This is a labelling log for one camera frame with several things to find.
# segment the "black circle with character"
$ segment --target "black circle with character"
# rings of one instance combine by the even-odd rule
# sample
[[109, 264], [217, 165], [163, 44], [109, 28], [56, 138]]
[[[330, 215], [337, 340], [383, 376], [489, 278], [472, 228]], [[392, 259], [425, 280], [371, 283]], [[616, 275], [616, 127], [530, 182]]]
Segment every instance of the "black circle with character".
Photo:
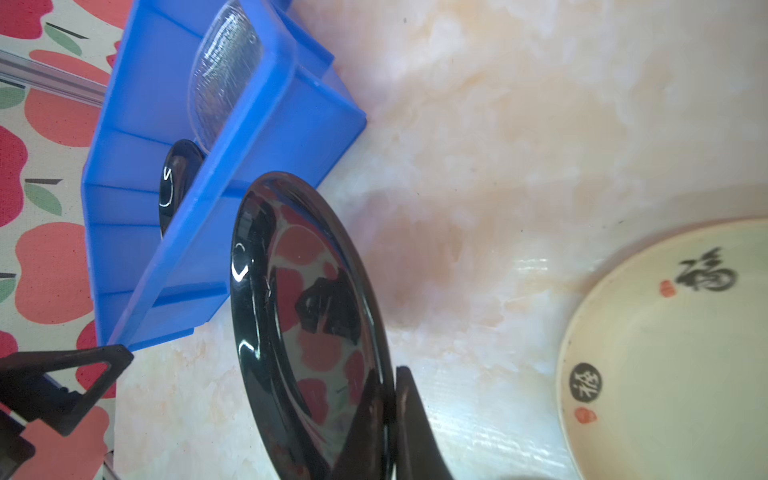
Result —
[[571, 395], [579, 402], [589, 403], [595, 400], [603, 389], [603, 378], [598, 369], [589, 363], [579, 363], [571, 370], [568, 380]]

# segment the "floral tablecloth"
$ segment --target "floral tablecloth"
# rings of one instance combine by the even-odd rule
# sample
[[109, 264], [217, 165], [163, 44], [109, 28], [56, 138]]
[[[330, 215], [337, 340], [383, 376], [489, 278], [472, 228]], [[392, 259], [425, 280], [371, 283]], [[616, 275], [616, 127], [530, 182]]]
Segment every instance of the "floral tablecloth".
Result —
[[[0, 50], [106, 84], [131, 0], [3, 0]], [[99, 109], [0, 81], [0, 356], [96, 346], [80, 179]], [[105, 366], [55, 372], [81, 392]], [[14, 475], [101, 478], [114, 447], [112, 387], [62, 438], [35, 421], [37, 453]]]

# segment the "black plate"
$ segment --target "black plate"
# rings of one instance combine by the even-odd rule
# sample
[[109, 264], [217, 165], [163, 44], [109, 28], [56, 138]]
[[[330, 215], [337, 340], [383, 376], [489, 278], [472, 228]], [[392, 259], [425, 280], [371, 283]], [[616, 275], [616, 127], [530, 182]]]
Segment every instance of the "black plate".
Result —
[[243, 381], [278, 475], [389, 478], [396, 403], [379, 309], [352, 241], [310, 185], [273, 173], [250, 186], [230, 282]]
[[181, 201], [192, 188], [205, 155], [191, 140], [179, 140], [168, 151], [160, 178], [160, 234], [165, 235]]

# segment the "plate rim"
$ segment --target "plate rim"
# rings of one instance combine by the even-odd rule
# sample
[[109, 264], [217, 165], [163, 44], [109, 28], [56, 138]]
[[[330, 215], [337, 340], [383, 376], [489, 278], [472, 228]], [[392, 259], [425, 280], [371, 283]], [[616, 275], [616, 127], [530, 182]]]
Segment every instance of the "plate rim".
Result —
[[563, 389], [561, 388], [561, 384], [562, 384], [562, 376], [563, 376], [563, 365], [565, 362], [565, 353], [568, 351], [568, 347], [570, 346], [568, 344], [568, 341], [572, 337], [574, 330], [576, 330], [578, 328], [578, 325], [581, 323], [580, 318], [582, 317], [583, 312], [587, 309], [588, 304], [594, 299], [594, 297], [598, 294], [598, 292], [600, 292], [616, 276], [620, 275], [629, 266], [631, 266], [636, 261], [638, 261], [638, 259], [641, 259], [641, 257], [644, 257], [650, 253], [653, 253], [655, 250], [659, 250], [661, 248], [666, 247], [669, 243], [675, 243], [681, 240], [686, 240], [688, 237], [695, 237], [696, 235], [701, 235], [703, 232], [707, 232], [707, 231], [725, 230], [733, 227], [741, 227], [746, 225], [760, 225], [760, 224], [768, 227], [768, 217], [752, 217], [752, 218], [739, 219], [739, 220], [724, 220], [722, 222], [718, 222], [714, 224], [695, 227], [691, 230], [686, 230], [680, 233], [673, 233], [669, 237], [664, 237], [658, 240], [657, 242], [654, 242], [651, 245], [648, 245], [647, 247], [642, 248], [635, 253], [632, 253], [629, 257], [622, 260], [617, 266], [609, 270], [605, 275], [602, 276], [602, 278], [599, 279], [599, 281], [596, 282], [596, 284], [592, 286], [592, 288], [589, 289], [587, 294], [584, 296], [584, 299], [582, 299], [578, 307], [576, 307], [576, 310], [574, 310], [574, 312], [571, 314], [571, 318], [568, 320], [568, 326], [566, 327], [565, 332], [563, 333], [563, 340], [560, 342], [560, 347], [558, 350], [558, 364], [555, 369], [555, 375], [554, 375], [554, 391], [555, 391], [555, 402], [558, 409], [558, 424], [560, 425], [560, 432], [563, 435], [563, 439], [565, 440], [565, 448], [568, 451], [568, 456], [570, 456], [571, 462], [573, 463], [573, 466], [576, 469], [578, 477], [581, 480], [594, 480], [594, 479], [586, 478], [584, 476], [584, 473], [581, 471], [581, 466], [579, 465], [579, 463], [576, 460], [576, 457], [574, 456], [573, 448], [571, 447], [571, 438], [568, 435], [568, 430], [566, 430], [565, 428], [564, 411], [563, 411]]

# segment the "green leaf pattern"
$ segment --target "green leaf pattern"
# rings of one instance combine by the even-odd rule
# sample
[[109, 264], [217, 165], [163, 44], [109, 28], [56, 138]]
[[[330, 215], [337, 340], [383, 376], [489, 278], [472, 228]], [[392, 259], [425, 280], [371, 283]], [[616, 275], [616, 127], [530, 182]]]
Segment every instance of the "green leaf pattern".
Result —
[[15, 278], [4, 278], [0, 280], [0, 302], [7, 299], [11, 293], [13, 293], [13, 289], [16, 287], [16, 279]]
[[24, 184], [24, 194], [29, 201], [50, 214], [61, 216], [61, 202], [48, 190], [35, 184]]
[[50, 25], [45, 26], [45, 33], [48, 34], [49, 37], [62, 47], [66, 48], [67, 50], [71, 51], [78, 57], [82, 55], [83, 51], [80, 49], [80, 46], [76, 43], [74, 43], [74, 40], [69, 38], [69, 35], [65, 34], [62, 31], [57, 30], [56, 28], [51, 27]]
[[15, 107], [24, 101], [24, 89], [18, 87], [0, 88], [0, 109]]

